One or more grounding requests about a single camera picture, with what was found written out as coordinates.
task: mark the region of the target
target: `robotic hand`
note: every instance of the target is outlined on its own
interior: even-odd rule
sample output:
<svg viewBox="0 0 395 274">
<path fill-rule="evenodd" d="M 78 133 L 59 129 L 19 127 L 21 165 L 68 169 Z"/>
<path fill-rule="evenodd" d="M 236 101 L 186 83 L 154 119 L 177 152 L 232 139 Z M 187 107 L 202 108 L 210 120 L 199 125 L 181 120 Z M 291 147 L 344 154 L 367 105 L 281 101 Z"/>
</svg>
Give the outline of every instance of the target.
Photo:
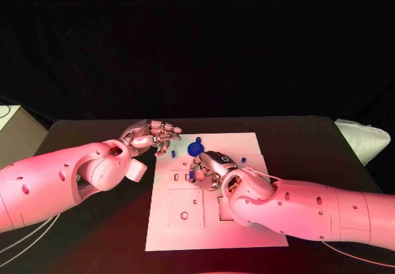
<svg viewBox="0 0 395 274">
<path fill-rule="evenodd" d="M 124 176 L 138 182 L 147 170 L 134 156 L 158 147 L 161 156 L 181 129 L 141 120 L 118 140 L 27 158 L 0 171 L 0 232 L 36 224 L 106 191 Z"/>
<path fill-rule="evenodd" d="M 197 165 L 202 180 L 193 179 Z M 193 159 L 189 172 L 189 182 L 205 190 L 222 184 L 223 201 L 241 225 L 256 223 L 305 240 L 353 241 L 395 250 L 395 196 L 282 180 L 249 166 L 238 169 L 213 151 Z"/>
</svg>

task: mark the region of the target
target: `black backdrop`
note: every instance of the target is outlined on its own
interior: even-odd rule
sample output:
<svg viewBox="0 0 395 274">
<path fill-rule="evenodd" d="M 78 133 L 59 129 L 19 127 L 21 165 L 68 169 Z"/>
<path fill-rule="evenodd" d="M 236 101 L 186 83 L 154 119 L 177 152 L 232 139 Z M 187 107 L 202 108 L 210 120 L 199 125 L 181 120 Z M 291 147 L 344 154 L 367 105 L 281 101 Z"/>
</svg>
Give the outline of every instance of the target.
<svg viewBox="0 0 395 274">
<path fill-rule="evenodd" d="M 46 126 L 313 114 L 393 133 L 386 10 L 282 1 L 13 2 L 0 11 L 1 101 Z M 393 151 L 369 167 L 382 182 Z"/>
</svg>

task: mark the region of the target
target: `blue object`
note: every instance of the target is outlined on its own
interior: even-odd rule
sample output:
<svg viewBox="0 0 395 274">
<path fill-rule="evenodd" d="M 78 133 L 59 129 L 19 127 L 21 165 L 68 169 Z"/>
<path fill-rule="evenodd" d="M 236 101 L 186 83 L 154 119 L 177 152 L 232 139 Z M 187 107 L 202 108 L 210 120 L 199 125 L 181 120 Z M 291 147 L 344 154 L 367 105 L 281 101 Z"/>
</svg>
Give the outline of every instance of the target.
<svg viewBox="0 0 395 274">
<path fill-rule="evenodd" d="M 202 145 L 202 139 L 200 137 L 197 137 L 194 143 L 190 143 L 187 146 L 187 154 L 192 157 L 196 157 L 203 151 L 205 151 L 205 147 Z"/>
</svg>

